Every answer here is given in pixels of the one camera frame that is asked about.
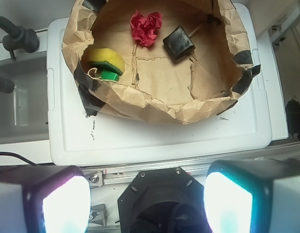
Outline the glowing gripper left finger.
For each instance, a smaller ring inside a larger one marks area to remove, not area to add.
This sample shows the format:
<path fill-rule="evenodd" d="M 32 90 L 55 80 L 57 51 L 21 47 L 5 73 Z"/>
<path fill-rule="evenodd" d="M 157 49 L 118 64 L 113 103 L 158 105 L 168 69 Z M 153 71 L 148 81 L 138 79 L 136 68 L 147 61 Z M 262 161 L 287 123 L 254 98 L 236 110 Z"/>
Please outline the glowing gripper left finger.
<path fill-rule="evenodd" d="M 83 233 L 90 208 L 78 166 L 0 166 L 0 233 Z"/>

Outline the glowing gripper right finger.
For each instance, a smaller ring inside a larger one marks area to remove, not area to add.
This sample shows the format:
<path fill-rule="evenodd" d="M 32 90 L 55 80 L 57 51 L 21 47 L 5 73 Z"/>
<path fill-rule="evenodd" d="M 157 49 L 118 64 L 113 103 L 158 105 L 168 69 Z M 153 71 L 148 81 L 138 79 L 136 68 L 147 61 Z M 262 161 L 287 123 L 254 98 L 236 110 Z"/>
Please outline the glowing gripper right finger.
<path fill-rule="evenodd" d="M 300 160 L 217 160 L 205 179 L 214 233 L 300 233 Z"/>

